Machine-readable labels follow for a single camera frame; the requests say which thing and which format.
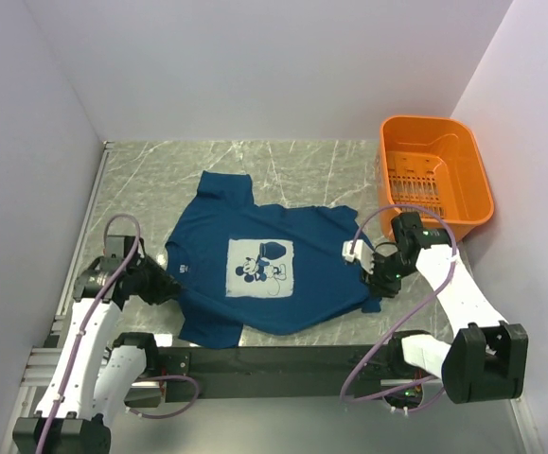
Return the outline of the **blue t shirt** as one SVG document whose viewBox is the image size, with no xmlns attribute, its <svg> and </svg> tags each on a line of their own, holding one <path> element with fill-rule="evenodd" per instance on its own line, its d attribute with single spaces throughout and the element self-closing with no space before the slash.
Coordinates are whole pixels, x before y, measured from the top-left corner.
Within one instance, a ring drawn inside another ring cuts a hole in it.
<svg viewBox="0 0 548 454">
<path fill-rule="evenodd" d="M 250 176 L 204 172 L 166 243 L 182 287 L 180 340 L 229 348 L 246 326 L 285 336 L 380 311 L 361 268 L 342 257 L 356 217 L 346 205 L 257 205 Z"/>
</svg>

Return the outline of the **orange plastic basket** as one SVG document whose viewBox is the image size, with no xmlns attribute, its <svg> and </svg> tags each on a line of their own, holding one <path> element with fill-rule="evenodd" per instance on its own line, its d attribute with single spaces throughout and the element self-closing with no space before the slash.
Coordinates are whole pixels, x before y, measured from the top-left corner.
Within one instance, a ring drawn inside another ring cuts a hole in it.
<svg viewBox="0 0 548 454">
<path fill-rule="evenodd" d="M 380 206 L 424 207 L 444 219 L 459 240 L 494 214 L 475 136 L 457 120 L 387 118 L 380 125 L 375 169 Z"/>
</svg>

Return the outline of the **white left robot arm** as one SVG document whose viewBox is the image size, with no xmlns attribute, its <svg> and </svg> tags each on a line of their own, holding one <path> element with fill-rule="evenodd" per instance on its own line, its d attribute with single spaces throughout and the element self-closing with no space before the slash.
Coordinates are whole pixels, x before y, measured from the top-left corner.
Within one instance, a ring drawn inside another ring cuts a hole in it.
<svg viewBox="0 0 548 454">
<path fill-rule="evenodd" d="M 156 305 L 177 286 L 137 236 L 107 236 L 102 256 L 77 278 L 71 321 L 54 373 L 32 415 L 15 422 L 21 453 L 107 453 L 111 426 L 132 384 L 164 372 L 152 333 L 113 334 L 124 305 Z"/>
</svg>

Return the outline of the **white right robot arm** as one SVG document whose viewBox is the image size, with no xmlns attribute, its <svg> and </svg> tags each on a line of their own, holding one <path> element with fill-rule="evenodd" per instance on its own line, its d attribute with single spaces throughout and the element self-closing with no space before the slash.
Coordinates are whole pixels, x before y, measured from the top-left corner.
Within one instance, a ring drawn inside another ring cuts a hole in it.
<svg viewBox="0 0 548 454">
<path fill-rule="evenodd" d="M 433 292 L 417 305 L 438 301 L 451 326 L 452 342 L 424 331 L 403 331 L 395 324 L 360 360 L 346 379 L 350 384 L 380 349 L 389 372 L 406 377 L 415 369 L 441 380 L 455 404 L 510 400 L 523 391 L 528 335 L 519 323 L 509 323 L 479 289 L 458 252 L 446 221 L 428 228 L 426 209 L 402 204 L 392 220 L 395 252 L 376 253 L 358 236 L 343 246 L 343 258 L 358 262 L 362 279 L 375 297 L 396 295 L 403 278 L 417 272 Z"/>
</svg>

